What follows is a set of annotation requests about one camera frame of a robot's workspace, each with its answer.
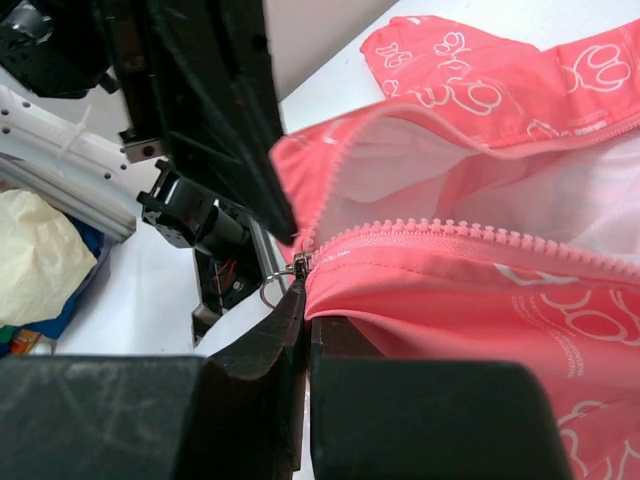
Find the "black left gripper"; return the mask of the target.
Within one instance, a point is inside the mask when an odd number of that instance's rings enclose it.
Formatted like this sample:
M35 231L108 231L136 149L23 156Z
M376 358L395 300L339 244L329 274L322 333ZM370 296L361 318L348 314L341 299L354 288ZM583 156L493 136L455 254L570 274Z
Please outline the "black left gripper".
M280 242L298 231L269 157L283 135L260 1L94 1L130 121L181 175Z

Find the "pink hooded kids jacket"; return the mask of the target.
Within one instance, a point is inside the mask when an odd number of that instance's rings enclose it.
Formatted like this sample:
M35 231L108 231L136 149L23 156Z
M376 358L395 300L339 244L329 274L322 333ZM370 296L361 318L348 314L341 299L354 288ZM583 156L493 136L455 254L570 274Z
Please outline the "pink hooded kids jacket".
M392 357L518 362L575 478L637 478L638 23L543 51L403 16L361 53L384 100L271 152L307 316Z

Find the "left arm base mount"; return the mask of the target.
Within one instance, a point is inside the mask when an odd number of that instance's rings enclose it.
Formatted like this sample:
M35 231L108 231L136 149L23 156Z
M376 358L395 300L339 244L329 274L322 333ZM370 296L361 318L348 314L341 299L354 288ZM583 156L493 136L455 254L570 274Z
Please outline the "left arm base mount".
M258 290L277 269L268 233L245 212L158 160L159 175L137 201L141 218L172 246L193 251L199 304L192 312L194 340Z

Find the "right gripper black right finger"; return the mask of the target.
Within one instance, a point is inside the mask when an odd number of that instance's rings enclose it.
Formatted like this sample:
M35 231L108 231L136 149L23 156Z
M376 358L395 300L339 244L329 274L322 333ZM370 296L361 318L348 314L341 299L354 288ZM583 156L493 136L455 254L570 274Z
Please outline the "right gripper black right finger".
M502 361L386 358L344 317L311 324L319 479L568 479L535 376Z

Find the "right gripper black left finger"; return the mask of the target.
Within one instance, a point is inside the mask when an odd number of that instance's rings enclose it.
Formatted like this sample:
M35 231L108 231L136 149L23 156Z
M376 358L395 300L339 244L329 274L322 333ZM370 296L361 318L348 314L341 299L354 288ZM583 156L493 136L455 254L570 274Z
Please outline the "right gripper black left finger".
M216 354L12 356L5 479L289 479L300 468L304 284Z

